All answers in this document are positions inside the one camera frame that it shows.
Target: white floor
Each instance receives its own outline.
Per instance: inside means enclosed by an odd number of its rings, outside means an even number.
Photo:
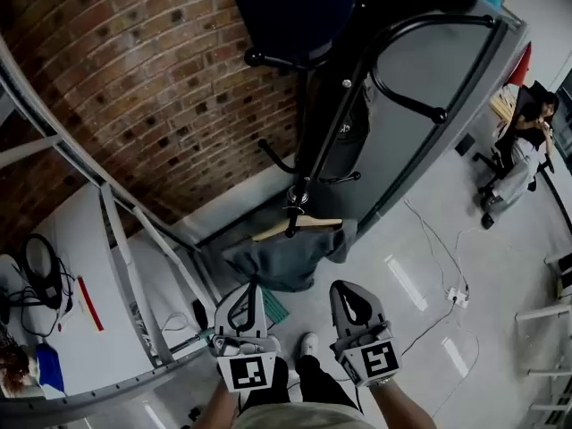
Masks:
[[[572,182],[562,169],[561,176]],[[481,163],[474,166],[470,157],[450,151],[408,193],[410,204],[459,261],[470,288],[468,308],[456,307],[420,339],[396,378],[442,429],[527,427],[528,407],[548,379],[528,377],[526,370],[552,368],[559,357],[563,321],[517,326],[514,316],[553,301],[553,276],[543,259],[572,249],[568,229],[539,181],[534,194],[483,231],[473,200],[480,172],[485,172]],[[442,245],[428,233],[435,258],[419,219],[400,202],[354,246],[345,264],[323,261],[311,290],[278,293],[290,311],[273,328],[285,351],[294,350],[301,333],[317,332],[323,369],[346,377],[328,348],[336,338],[328,290],[337,279],[357,282],[377,295],[394,336],[406,348],[448,313],[445,290],[465,286]],[[353,386],[343,385],[354,396]],[[368,391],[360,395],[368,420],[385,427]]]

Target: gray cloth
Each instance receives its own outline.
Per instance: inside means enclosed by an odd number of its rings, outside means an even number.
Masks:
[[[336,228],[302,228],[291,239],[284,233],[259,242],[247,239],[224,250],[223,258],[239,282],[299,292],[312,287],[314,270],[323,257],[337,264],[345,262],[357,229],[355,220],[344,220]]]

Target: power strip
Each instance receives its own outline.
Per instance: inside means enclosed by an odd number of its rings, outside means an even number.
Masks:
[[[467,308],[468,306],[467,296],[463,294],[460,290],[457,290],[457,288],[449,289],[447,300],[450,300],[452,302],[453,298],[455,297],[457,298],[457,300],[455,300],[455,305],[459,305],[462,308]]]

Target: brick wall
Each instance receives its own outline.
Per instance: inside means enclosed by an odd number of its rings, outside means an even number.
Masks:
[[[233,0],[0,5],[4,40],[34,89],[74,138],[168,223],[269,166],[259,138],[281,156],[295,147],[297,78],[243,63],[250,40]],[[0,136],[16,141],[17,127],[3,126]],[[54,153],[34,160],[42,158],[60,163]],[[3,193],[42,178],[62,194],[33,189],[20,211],[17,198],[4,198],[0,221],[11,217],[12,230],[28,231],[70,195],[63,183],[70,167],[47,178],[27,164],[0,173]]]

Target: sitting person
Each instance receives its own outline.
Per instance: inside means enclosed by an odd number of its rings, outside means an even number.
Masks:
[[[512,168],[481,201],[485,211],[483,226],[488,229],[494,223],[491,214],[499,214],[514,205],[524,194],[528,185],[534,182],[538,170],[538,149],[546,142],[546,155],[552,156],[552,116],[559,106],[558,97],[546,92],[543,101],[523,106],[515,129],[503,138],[511,143],[510,162]]]

